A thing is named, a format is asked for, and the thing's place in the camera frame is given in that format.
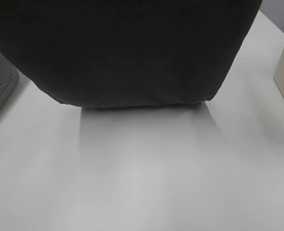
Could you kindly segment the dark navy towel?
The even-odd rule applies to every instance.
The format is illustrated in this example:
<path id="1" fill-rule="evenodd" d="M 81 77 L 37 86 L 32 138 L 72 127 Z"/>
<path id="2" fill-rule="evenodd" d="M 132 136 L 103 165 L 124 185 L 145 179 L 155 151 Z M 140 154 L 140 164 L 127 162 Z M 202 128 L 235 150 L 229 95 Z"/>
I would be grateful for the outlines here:
<path id="1" fill-rule="evenodd" d="M 0 52 L 41 91 L 89 108 L 210 101 L 259 0 L 0 0 Z"/>

